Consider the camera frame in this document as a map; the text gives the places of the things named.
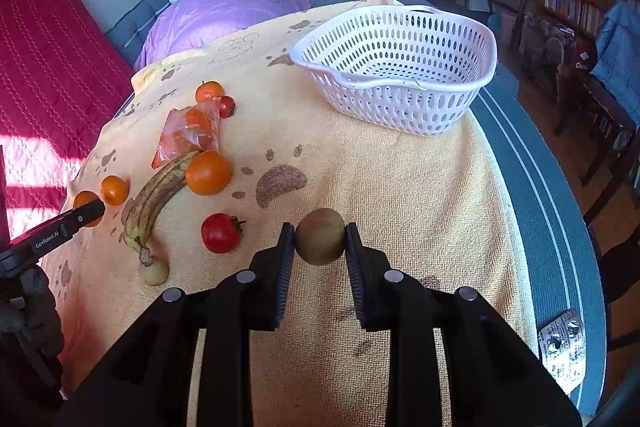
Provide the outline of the grey gloved left hand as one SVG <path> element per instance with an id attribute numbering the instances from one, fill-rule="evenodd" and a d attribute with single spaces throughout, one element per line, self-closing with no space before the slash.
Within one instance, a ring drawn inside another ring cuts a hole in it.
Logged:
<path id="1" fill-rule="evenodd" d="M 20 283 L 24 306 L 1 300 L 1 332 L 23 333 L 29 345 L 56 358 L 64 348 L 64 335 L 47 274 L 34 265 L 20 276 Z"/>

